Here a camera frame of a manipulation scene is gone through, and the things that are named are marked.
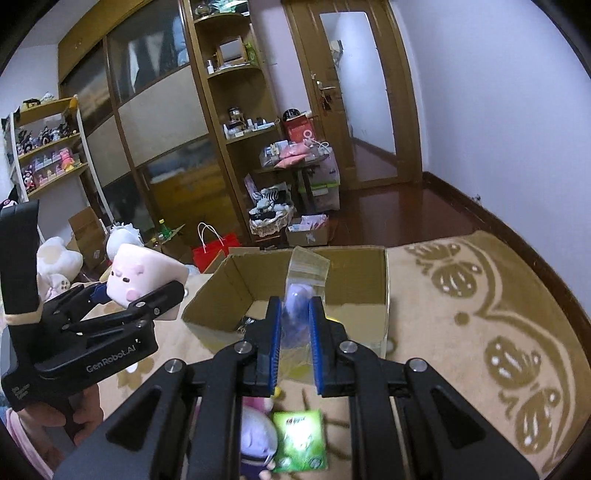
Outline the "person's left hand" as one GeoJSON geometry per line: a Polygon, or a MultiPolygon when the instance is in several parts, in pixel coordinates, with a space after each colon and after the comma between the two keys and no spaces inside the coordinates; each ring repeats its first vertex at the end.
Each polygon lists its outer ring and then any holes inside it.
{"type": "MultiPolygon", "coordinates": [[[[66,416],[56,408],[45,403],[37,403],[18,412],[19,420],[30,441],[35,446],[50,444],[46,430],[66,425],[66,416]]],[[[103,421],[99,387],[94,384],[81,392],[81,400],[72,414],[72,419],[80,430],[74,436],[74,444],[79,445],[103,421]]]]}

